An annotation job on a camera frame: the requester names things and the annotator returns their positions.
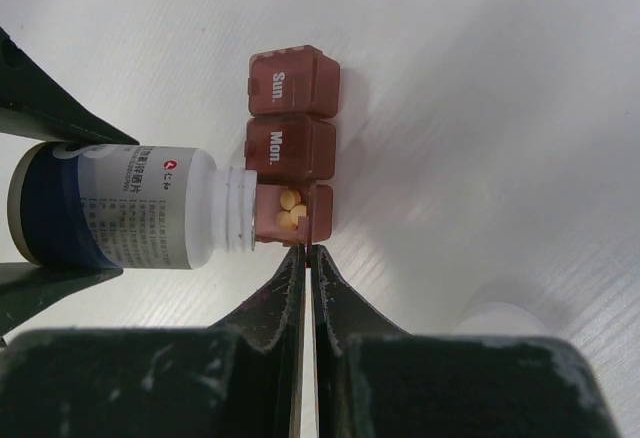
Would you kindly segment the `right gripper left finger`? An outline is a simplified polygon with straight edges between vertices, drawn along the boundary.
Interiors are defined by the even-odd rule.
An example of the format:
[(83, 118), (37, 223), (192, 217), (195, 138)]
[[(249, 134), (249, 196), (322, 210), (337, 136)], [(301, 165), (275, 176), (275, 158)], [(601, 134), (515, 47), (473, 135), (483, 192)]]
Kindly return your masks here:
[(5, 437), (296, 437), (305, 251), (207, 328), (34, 330), (1, 355)]

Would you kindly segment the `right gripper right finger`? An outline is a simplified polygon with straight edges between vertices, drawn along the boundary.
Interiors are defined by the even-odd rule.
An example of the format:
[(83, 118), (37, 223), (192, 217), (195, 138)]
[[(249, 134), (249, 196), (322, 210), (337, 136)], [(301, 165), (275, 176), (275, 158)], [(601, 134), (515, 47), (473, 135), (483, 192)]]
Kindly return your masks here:
[(423, 336), (309, 255), (323, 437), (614, 437), (591, 367), (551, 337)]

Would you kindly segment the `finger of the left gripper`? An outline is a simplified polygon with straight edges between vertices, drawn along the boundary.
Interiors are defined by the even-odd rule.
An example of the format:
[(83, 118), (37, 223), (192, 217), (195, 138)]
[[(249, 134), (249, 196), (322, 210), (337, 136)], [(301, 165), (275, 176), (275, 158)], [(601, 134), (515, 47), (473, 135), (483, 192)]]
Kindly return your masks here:
[(62, 299), (120, 276), (123, 270), (1, 264), (1, 345), (16, 328)]
[(1, 32), (1, 132), (41, 141), (138, 143), (88, 111)]

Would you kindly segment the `white bottle cap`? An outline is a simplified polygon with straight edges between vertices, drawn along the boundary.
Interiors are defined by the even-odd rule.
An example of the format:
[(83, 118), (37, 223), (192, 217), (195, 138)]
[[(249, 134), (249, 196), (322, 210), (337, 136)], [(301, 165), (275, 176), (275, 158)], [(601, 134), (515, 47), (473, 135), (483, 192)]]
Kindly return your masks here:
[(471, 306), (453, 327), (459, 335), (549, 336), (546, 326), (524, 308), (504, 302)]

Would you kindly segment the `white pill bottle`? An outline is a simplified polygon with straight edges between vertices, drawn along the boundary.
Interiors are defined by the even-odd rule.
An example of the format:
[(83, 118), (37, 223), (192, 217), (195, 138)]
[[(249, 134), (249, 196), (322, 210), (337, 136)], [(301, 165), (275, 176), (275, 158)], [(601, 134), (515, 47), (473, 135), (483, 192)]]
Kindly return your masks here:
[(13, 173), (7, 220), (36, 265), (189, 270), (254, 249), (256, 189), (198, 148), (43, 142)]

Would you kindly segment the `red weekly pill organizer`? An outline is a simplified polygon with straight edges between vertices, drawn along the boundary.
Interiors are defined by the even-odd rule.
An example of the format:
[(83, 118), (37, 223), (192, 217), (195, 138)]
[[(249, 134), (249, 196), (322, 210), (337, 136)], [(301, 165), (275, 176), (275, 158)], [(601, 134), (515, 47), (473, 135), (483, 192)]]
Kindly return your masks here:
[[(311, 245), (333, 231), (341, 68), (311, 46), (260, 52), (249, 60), (245, 167), (258, 177), (256, 239), (285, 246)], [(296, 229), (278, 228), (283, 190), (297, 190), (307, 215)]]

